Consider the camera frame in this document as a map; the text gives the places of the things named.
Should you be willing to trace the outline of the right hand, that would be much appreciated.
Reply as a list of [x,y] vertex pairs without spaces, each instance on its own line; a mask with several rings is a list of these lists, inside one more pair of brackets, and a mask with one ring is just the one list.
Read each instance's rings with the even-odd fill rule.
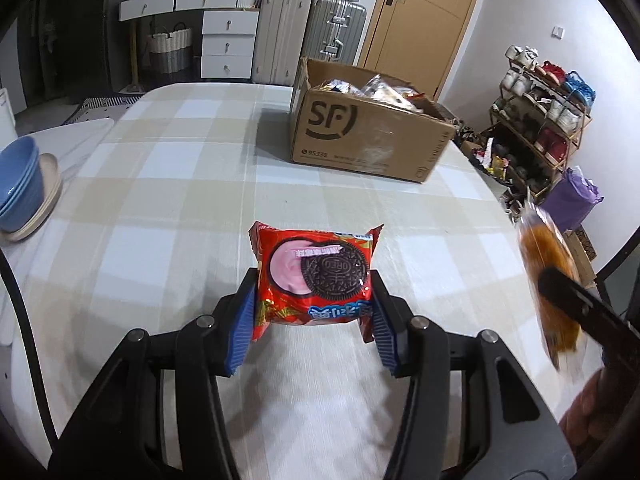
[[590,441],[603,442],[628,403],[628,385],[620,372],[602,367],[595,372],[560,420],[575,454]]

